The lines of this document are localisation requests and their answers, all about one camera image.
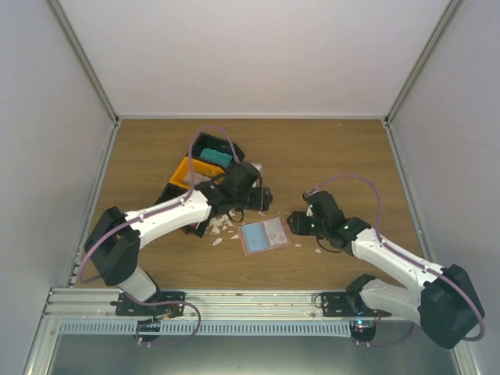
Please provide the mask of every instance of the wire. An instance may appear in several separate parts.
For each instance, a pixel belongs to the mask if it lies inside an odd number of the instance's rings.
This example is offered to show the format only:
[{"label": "wire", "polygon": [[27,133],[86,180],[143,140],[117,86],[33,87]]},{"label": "wire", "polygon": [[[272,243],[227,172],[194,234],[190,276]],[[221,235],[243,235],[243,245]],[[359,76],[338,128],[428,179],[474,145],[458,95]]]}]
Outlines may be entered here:
[{"label": "wire", "polygon": [[[181,338],[180,340],[171,341],[171,342],[162,342],[162,343],[149,342],[148,347],[149,346],[171,346],[171,345],[181,344],[183,342],[191,340],[200,330],[200,326],[202,325],[202,314],[200,313],[200,310],[198,309],[198,307],[196,307],[192,303],[185,302],[185,301],[142,302],[142,301],[139,301],[138,299],[134,298],[132,295],[130,295],[127,292],[125,292],[125,295],[127,295],[127,297],[130,298],[131,301],[137,303],[138,305],[142,305],[142,306],[149,306],[149,307],[155,307],[155,306],[161,306],[161,305],[177,305],[177,306],[185,305],[185,306],[189,306],[196,312],[196,315],[198,316],[198,322],[196,324],[196,327],[189,334],[189,336]],[[139,338],[139,332],[141,330],[141,327],[143,327],[143,326],[137,325],[137,330],[135,331],[135,335],[134,335],[135,339],[137,340],[137,342],[139,344],[141,343],[141,339]]]},{"label": "wire", "polygon": [[[229,134],[222,127],[220,127],[218,125],[207,125],[207,126],[204,126],[204,127],[200,127],[193,134],[193,137],[191,138],[191,142],[189,144],[189,149],[187,150],[187,156],[189,158],[189,173],[190,173],[190,180],[191,181],[195,180],[195,168],[193,167],[193,144],[196,142],[196,140],[198,139],[198,136],[201,134],[201,132],[204,131],[204,130],[207,130],[207,129],[218,130],[222,134],[224,134],[224,136],[226,137],[227,141],[229,142],[229,146],[231,148],[231,151],[233,152],[234,161],[237,164],[240,162],[240,158],[238,158],[236,150],[234,149],[234,144],[233,144],[232,140],[230,139]],[[97,279],[101,278],[100,275],[97,275],[97,276],[94,276],[94,277],[91,277],[89,279],[84,280],[83,279],[83,272],[84,272],[85,266],[87,265],[87,263],[90,260],[90,258],[92,257],[92,255],[97,251],[97,249],[99,248],[99,246],[101,246],[102,243],[104,243],[104,241],[106,241],[111,236],[114,236],[116,233],[118,233],[123,228],[129,227],[130,225],[132,225],[134,223],[137,223],[140,220],[147,219],[147,218],[152,217],[154,215],[158,215],[159,213],[164,213],[165,211],[168,211],[170,209],[175,209],[176,207],[179,207],[180,205],[183,205],[184,202],[186,200],[188,200],[192,196],[193,191],[194,191],[194,187],[191,184],[190,187],[189,187],[189,190],[186,193],[186,195],[181,196],[180,199],[177,200],[177,201],[175,201],[172,205],[168,205],[167,207],[160,207],[158,209],[155,209],[155,210],[153,210],[151,212],[148,212],[148,213],[144,214],[143,217],[140,217],[140,216],[135,217],[132,220],[126,221],[125,223],[121,223],[117,227],[114,227],[113,229],[111,229],[110,231],[108,231],[107,233],[105,233],[101,238],[99,238],[91,246],[91,248],[87,251],[87,254],[85,255],[85,257],[82,259],[81,264],[80,264],[80,268],[79,268],[78,274],[77,274],[78,281],[81,282],[82,284],[88,284],[88,283],[90,283],[90,282],[92,282],[94,280],[97,280]],[[148,302],[142,302],[142,301],[137,300],[136,298],[134,298],[129,293],[126,293],[126,294],[127,294],[127,296],[132,301],[134,301],[138,305],[142,305],[142,306],[160,306],[160,305],[175,305],[175,304],[179,305],[179,304],[184,304],[186,306],[191,307],[196,312],[196,314],[198,315],[198,324],[196,325],[196,328],[193,330],[193,332],[189,336],[187,336],[187,337],[185,337],[185,338],[183,338],[181,340],[174,341],[174,342],[169,342],[169,343],[165,343],[165,344],[151,345],[151,343],[149,343],[148,345],[150,345],[150,346],[175,345],[175,344],[180,344],[182,342],[190,340],[191,338],[193,338],[198,333],[198,330],[199,330],[200,326],[202,325],[202,314],[200,313],[200,310],[195,305],[193,305],[193,304],[191,304],[189,302],[184,302],[184,301],[164,301],[164,302],[151,302],[151,303],[148,303]]]},{"label": "wire", "polygon": [[464,341],[479,341],[481,338],[483,338],[484,334],[486,332],[486,327],[484,325],[483,317],[481,316],[476,305],[474,305],[474,302],[472,301],[472,299],[470,299],[470,297],[457,284],[455,284],[453,281],[448,279],[446,276],[440,274],[438,271],[432,270],[431,268],[426,269],[425,265],[420,264],[419,262],[408,257],[405,254],[402,254],[401,252],[399,252],[398,250],[396,250],[395,248],[390,246],[386,241],[384,241],[384,238],[382,237],[382,234],[380,233],[380,222],[381,222],[381,217],[382,217],[382,197],[380,196],[380,192],[378,191],[377,187],[375,186],[375,184],[372,181],[370,181],[366,177],[360,176],[358,174],[342,174],[340,176],[330,178],[329,180],[326,180],[325,182],[312,188],[311,190],[307,191],[304,194],[304,196],[306,198],[308,198],[312,194],[319,191],[319,189],[321,189],[326,184],[329,184],[330,182],[334,182],[336,180],[340,180],[343,178],[355,178],[357,180],[361,180],[361,181],[365,182],[366,184],[368,184],[372,188],[373,192],[377,196],[377,216],[375,219],[375,233],[377,234],[378,241],[387,250],[389,250],[390,252],[392,252],[396,256],[399,256],[400,258],[404,259],[406,262],[413,264],[415,267],[418,267],[421,270],[424,270],[424,271],[430,273],[431,275],[439,278],[440,280],[443,280],[446,284],[448,284],[450,287],[452,287],[464,299],[464,301],[467,303],[467,305],[469,305],[470,309],[474,312],[474,315],[476,316],[477,322],[479,324],[479,333],[474,337],[464,337],[463,340]]},{"label": "wire", "polygon": [[[221,133],[223,133],[224,136],[226,137],[227,141],[229,142],[229,146],[231,148],[231,151],[233,152],[234,161],[236,163],[240,162],[240,159],[238,158],[238,155],[236,154],[236,150],[234,149],[234,144],[233,144],[232,140],[230,139],[229,134],[222,127],[220,127],[218,125],[207,125],[205,127],[200,127],[193,134],[193,137],[191,138],[191,142],[189,144],[189,149],[187,150],[187,156],[189,158],[189,173],[190,173],[190,180],[191,181],[195,180],[195,168],[193,167],[193,144],[198,139],[198,136],[200,135],[200,133],[204,130],[207,130],[207,129],[219,130]],[[100,278],[100,276],[98,275],[95,277],[91,277],[90,279],[84,280],[83,279],[83,271],[84,271],[84,268],[87,265],[88,261],[92,257],[92,255],[97,251],[99,246],[101,246],[104,241],[106,241],[108,238],[110,238],[111,236],[118,233],[123,228],[126,228],[134,223],[137,223],[140,220],[147,219],[147,218],[152,217],[154,215],[157,215],[159,213],[164,213],[165,211],[168,211],[170,209],[175,209],[176,207],[183,205],[184,202],[191,197],[191,195],[193,194],[193,190],[194,190],[194,187],[192,185],[190,185],[189,190],[187,191],[186,195],[181,196],[180,199],[175,201],[172,205],[168,205],[167,207],[160,207],[159,209],[156,209],[154,211],[151,211],[151,212],[144,214],[143,217],[140,217],[140,216],[135,217],[132,220],[126,221],[125,223],[121,223],[117,227],[114,227],[109,232],[104,234],[101,238],[99,238],[91,246],[91,248],[88,250],[85,257],[82,259],[81,264],[80,264],[80,268],[79,268],[78,274],[77,274],[78,281],[82,284],[88,284],[88,283]]]},{"label": "wire", "polygon": [[234,211],[236,211],[237,213],[240,213],[241,214],[241,217],[239,220],[235,220],[233,219],[233,217],[231,216],[231,214],[227,215],[227,217],[229,218],[230,221],[232,221],[233,223],[241,223],[243,221],[243,218],[245,217],[245,213],[243,211],[243,209],[234,209]]},{"label": "wire", "polygon": [[318,306],[316,304],[316,300],[318,297],[320,297],[321,295],[323,295],[323,293],[318,293],[317,295],[314,296],[314,298],[312,299],[312,304],[314,305],[314,307],[316,307],[317,309],[322,309],[323,307],[322,306]]},{"label": "wire", "polygon": [[378,326],[378,323],[382,320],[382,312],[377,310],[378,320],[375,322],[375,325]]},{"label": "wire", "polygon": [[320,244],[320,238],[319,237],[316,237],[316,242],[318,244],[318,246],[320,246],[325,252],[333,252],[334,254],[340,254],[342,252],[342,250],[339,250],[339,251],[334,251],[334,250],[329,250],[328,248],[325,248],[322,244]]},{"label": "wire", "polygon": [[366,342],[366,341],[358,341],[353,336],[351,336],[351,340],[356,345],[366,346],[367,348],[388,348],[390,346],[401,345],[401,344],[404,344],[407,341],[409,341],[411,338],[413,338],[413,336],[415,336],[415,334],[417,332],[417,328],[418,328],[418,326],[415,323],[412,323],[412,330],[409,332],[409,334],[406,335],[405,338],[403,338],[401,340],[393,341],[393,342],[384,342],[381,344],[377,344],[377,343],[371,344],[371,343]]}]

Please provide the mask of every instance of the wooden floor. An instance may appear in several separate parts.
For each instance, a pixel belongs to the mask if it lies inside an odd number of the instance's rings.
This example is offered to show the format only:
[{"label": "wooden floor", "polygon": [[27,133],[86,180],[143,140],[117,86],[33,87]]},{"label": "wooden floor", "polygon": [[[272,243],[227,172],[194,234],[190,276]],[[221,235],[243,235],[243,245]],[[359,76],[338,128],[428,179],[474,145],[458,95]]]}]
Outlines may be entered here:
[{"label": "wooden floor", "polygon": [[[245,161],[264,166],[263,184],[271,188],[273,204],[265,216],[247,211],[246,223],[285,218],[293,210],[305,209],[304,191],[341,173],[359,173],[380,189],[384,235],[420,254],[391,149],[376,120],[123,121],[94,223],[113,205],[125,212],[154,204],[184,157],[193,132],[208,124],[224,127],[245,152]],[[375,195],[363,182],[341,180],[327,189],[346,216],[374,223]],[[234,228],[208,232],[203,238],[181,230],[167,234],[142,250],[139,264],[161,288],[335,289],[345,288],[364,273],[391,280],[344,253],[316,252],[313,237],[292,236],[290,246],[244,256],[230,229]],[[213,246],[217,238],[222,242]],[[92,265],[84,272],[86,277],[95,274]]]}]

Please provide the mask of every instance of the orange container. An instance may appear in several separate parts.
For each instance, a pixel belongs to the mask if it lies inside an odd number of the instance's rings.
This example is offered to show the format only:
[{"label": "orange container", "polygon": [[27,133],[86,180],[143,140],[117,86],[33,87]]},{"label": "orange container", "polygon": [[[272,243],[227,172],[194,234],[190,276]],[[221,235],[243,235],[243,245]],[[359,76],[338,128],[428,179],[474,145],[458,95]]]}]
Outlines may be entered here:
[{"label": "orange container", "polygon": [[[193,167],[195,173],[201,174],[202,176],[212,178],[218,174],[224,173],[224,170],[219,166],[214,166],[213,164],[208,164],[207,162],[202,162],[197,159],[193,159]],[[180,188],[189,189],[189,185],[186,184],[186,177],[189,173],[189,158],[186,156],[182,163],[179,165],[172,178],[170,178],[170,183],[177,185]]]}]

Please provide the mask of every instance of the white debris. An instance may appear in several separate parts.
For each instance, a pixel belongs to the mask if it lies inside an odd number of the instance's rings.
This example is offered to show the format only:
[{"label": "white debris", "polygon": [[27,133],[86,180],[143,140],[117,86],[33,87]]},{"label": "white debris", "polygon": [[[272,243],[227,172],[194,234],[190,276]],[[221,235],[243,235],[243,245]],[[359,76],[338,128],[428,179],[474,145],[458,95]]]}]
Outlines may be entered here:
[{"label": "white debris", "polygon": [[229,217],[227,217],[227,215],[222,215],[219,219],[213,217],[212,219],[210,219],[210,225],[218,227],[219,225],[224,225],[228,220]]}]

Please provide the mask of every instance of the white wall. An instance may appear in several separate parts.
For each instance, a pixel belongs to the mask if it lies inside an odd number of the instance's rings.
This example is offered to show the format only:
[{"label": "white wall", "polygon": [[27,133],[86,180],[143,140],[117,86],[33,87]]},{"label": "white wall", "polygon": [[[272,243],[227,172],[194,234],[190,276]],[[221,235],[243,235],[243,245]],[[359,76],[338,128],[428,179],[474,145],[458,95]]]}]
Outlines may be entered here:
[{"label": "white wall", "polygon": [[62,0],[119,115],[384,116],[447,0]]},{"label": "white wall", "polygon": [[430,244],[467,269],[486,310],[472,345],[500,367],[500,2],[465,1],[393,124]]},{"label": "white wall", "polygon": [[42,0],[0,2],[0,372],[63,286],[110,121]]}]

